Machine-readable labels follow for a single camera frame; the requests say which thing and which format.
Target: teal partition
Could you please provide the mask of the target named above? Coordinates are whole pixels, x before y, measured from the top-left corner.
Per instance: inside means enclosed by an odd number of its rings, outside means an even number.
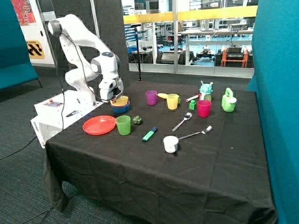
[[[38,79],[11,0],[1,0],[0,90]]]
[[[263,137],[279,224],[299,223],[299,1],[260,0],[253,34]]]

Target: red plastic plate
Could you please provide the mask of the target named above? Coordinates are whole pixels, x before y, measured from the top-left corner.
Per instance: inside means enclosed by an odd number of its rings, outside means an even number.
[[[97,116],[91,118],[83,124],[83,130],[87,134],[101,135],[113,130],[116,125],[114,117],[111,116]]]

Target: yellow cup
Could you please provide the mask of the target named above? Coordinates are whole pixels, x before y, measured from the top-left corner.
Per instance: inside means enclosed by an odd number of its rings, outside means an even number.
[[[178,94],[168,94],[166,97],[167,106],[170,110],[175,110],[178,107]]]

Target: green highlighter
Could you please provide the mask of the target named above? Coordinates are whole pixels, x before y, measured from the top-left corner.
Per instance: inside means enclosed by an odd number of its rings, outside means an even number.
[[[153,129],[151,129],[151,130],[149,131],[149,133],[147,133],[147,134],[143,137],[142,141],[147,142],[147,141],[154,135],[154,133],[157,132],[157,130],[158,130],[158,129],[157,129],[156,127],[154,127]]]

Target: magenta cup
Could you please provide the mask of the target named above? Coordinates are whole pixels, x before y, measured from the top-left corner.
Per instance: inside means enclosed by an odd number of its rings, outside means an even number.
[[[157,103],[157,91],[150,90],[147,91],[145,95],[146,95],[146,101],[148,102],[148,105],[153,106]]]
[[[210,114],[211,105],[212,103],[208,100],[199,100],[197,102],[198,116],[201,118],[208,117]]]

